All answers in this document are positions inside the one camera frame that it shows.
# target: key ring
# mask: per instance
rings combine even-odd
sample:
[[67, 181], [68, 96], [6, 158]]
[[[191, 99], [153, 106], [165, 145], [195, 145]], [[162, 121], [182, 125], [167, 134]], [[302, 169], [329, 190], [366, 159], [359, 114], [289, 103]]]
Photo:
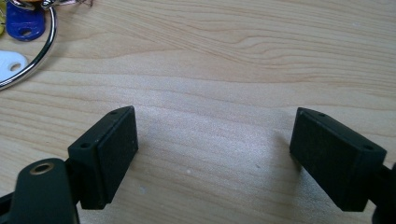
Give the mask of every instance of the key ring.
[[37, 69], [37, 67], [43, 62], [43, 60], [47, 58], [48, 56], [47, 53], [50, 51], [52, 44], [56, 38], [57, 25], [58, 25], [55, 8], [49, 7], [48, 10], [50, 13], [50, 30], [49, 30], [49, 37], [47, 38], [47, 41], [44, 44], [43, 49], [40, 50], [37, 56], [35, 56], [35, 58], [19, 73], [15, 74], [12, 77], [9, 77], [6, 80], [0, 81], [0, 91], [8, 87], [11, 87], [12, 85], [17, 84], [18, 82], [32, 75], [33, 72]]

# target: wooden table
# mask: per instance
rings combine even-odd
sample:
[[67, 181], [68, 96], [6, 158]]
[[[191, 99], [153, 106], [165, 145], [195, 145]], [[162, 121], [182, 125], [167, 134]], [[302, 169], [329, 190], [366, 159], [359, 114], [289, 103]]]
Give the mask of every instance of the wooden table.
[[[31, 78], [0, 91], [0, 195], [105, 113], [134, 105], [139, 151], [112, 204], [81, 223], [370, 223], [289, 154], [297, 107], [396, 162], [396, 2], [105, 1], [58, 7]], [[32, 60], [47, 34], [2, 50]]]

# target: white plastic tag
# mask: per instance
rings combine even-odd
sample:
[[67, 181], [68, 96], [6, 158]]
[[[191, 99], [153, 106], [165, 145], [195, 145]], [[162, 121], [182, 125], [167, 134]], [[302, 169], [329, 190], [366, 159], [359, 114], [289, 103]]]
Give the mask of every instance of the white plastic tag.
[[12, 51], [0, 50], [0, 81], [19, 73], [27, 64], [26, 58]]

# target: blue tag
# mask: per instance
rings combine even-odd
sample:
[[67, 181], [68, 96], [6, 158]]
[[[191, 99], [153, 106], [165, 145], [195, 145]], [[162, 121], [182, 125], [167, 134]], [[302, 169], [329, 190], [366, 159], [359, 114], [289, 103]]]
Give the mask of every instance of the blue tag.
[[17, 40], [29, 41], [39, 38], [46, 30], [44, 10], [25, 10], [7, 2], [7, 33]]

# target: wood grain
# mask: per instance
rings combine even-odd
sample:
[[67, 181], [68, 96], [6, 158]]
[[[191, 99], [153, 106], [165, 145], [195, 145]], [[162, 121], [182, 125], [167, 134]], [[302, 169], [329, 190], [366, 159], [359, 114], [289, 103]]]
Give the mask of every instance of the wood grain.
[[[96, 0], [58, 7], [31, 78], [0, 92], [0, 195], [31, 162], [134, 105], [140, 149], [116, 198], [81, 223], [370, 223], [290, 157], [298, 106], [396, 162], [396, 2]], [[0, 49], [32, 60], [45, 35]]]

